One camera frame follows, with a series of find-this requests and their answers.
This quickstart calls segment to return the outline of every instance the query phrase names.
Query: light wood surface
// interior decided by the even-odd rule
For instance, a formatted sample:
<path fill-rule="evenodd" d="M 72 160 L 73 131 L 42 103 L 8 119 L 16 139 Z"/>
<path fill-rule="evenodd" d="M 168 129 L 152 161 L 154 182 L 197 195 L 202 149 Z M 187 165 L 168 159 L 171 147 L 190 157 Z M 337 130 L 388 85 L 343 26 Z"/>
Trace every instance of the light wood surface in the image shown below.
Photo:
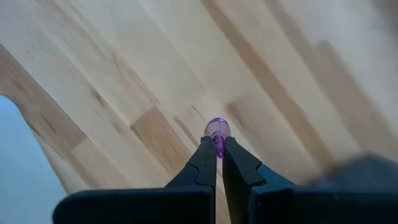
<path fill-rule="evenodd" d="M 397 9 L 394 0 L 3 0 L 0 94 L 68 193 L 164 186 L 217 116 L 304 184 L 368 152 L 398 160 Z M 221 173 L 217 222 L 228 223 Z"/>

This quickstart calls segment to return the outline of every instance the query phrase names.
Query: wood grain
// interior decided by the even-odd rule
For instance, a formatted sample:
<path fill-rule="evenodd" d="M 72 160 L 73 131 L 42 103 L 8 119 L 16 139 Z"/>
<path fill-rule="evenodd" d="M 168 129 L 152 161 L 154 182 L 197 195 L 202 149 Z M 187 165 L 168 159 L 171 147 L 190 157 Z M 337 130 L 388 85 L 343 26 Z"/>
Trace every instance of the wood grain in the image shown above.
<path fill-rule="evenodd" d="M 69 194 L 164 186 L 214 117 L 304 184 L 367 152 L 398 160 L 390 1 L 4 0 L 0 95 Z"/>
<path fill-rule="evenodd" d="M 170 176 L 180 172 L 188 161 L 188 149 L 157 108 L 148 111 L 130 128 L 158 158 Z"/>

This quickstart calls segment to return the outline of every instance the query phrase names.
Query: purple plastic object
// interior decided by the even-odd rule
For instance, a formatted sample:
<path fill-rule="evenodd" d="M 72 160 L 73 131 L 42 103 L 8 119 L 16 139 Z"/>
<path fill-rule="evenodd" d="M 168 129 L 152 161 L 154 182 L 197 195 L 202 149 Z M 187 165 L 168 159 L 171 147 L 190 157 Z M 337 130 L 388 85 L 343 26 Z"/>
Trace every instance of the purple plastic object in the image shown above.
<path fill-rule="evenodd" d="M 225 139 L 231 135 L 228 123 L 223 118 L 212 119 L 205 128 L 205 136 L 211 137 L 216 144 L 217 157 L 224 155 Z"/>

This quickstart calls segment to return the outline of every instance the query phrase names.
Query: purple bead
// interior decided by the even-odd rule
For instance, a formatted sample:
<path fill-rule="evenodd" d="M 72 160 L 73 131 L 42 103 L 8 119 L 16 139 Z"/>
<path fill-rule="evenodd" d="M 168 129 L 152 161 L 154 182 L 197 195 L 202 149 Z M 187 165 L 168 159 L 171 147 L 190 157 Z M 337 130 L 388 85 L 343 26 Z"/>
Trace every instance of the purple bead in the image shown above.
<path fill-rule="evenodd" d="M 211 137 L 216 144 L 216 155 L 224 155 L 225 139 L 231 135 L 228 123 L 223 118 L 212 119 L 206 126 L 205 136 Z"/>

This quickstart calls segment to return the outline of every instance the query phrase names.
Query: blurry black object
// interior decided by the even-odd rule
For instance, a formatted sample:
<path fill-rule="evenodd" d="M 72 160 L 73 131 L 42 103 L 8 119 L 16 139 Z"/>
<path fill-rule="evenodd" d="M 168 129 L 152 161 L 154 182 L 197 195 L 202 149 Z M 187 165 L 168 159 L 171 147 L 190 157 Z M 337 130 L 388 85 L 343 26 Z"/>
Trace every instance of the blurry black object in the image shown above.
<path fill-rule="evenodd" d="M 365 157 L 311 187 L 301 187 L 262 164 L 235 138 L 226 138 L 223 158 L 232 223 L 397 223 L 397 170 L 391 161 Z M 164 188 L 79 192 L 58 204 L 53 221 L 214 223 L 215 186 L 215 144 L 203 137 Z"/>

